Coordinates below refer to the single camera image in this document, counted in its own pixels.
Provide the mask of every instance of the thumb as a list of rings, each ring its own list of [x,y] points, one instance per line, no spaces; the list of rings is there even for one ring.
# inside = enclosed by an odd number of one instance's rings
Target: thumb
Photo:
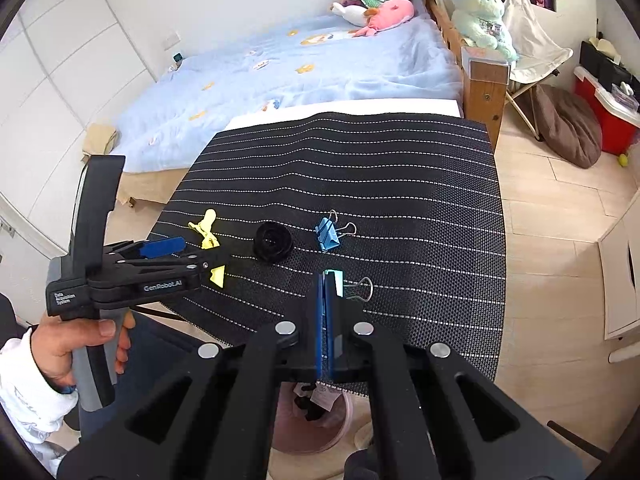
[[[96,346],[113,339],[116,323],[113,319],[73,319],[55,326],[55,341],[60,353],[83,346]]]

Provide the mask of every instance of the white sleeve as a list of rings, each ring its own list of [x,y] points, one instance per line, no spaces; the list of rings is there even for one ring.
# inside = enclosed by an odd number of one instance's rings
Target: white sleeve
[[[31,329],[9,339],[0,350],[0,404],[14,428],[40,463],[53,475],[66,451],[50,442],[63,417],[78,402],[78,393],[59,394],[44,380],[31,355]]]

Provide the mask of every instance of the black round object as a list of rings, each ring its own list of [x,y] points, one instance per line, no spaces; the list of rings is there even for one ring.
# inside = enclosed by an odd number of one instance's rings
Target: black round object
[[[258,227],[254,238],[254,254],[258,259],[277,264],[293,250],[291,233],[276,222],[265,222]]]

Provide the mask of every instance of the blue bedspread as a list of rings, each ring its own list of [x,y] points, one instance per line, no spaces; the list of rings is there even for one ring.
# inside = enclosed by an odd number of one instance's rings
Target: blue bedspread
[[[434,22],[417,16],[353,38],[322,16],[190,57],[117,120],[125,171],[188,168],[235,116],[263,108],[377,98],[457,99],[459,70]]]

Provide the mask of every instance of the white canvas chair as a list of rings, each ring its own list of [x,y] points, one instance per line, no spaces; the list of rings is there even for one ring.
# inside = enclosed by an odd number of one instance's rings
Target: white canvas chair
[[[436,0],[436,3],[447,9],[449,16],[453,14],[455,7],[451,0]],[[504,6],[504,24],[520,56],[511,69],[511,85],[506,101],[513,105],[536,139],[541,140],[535,119],[532,124],[515,100],[552,74],[557,75],[558,68],[574,55],[574,51],[558,46],[547,35],[538,23],[530,0],[505,0]]]

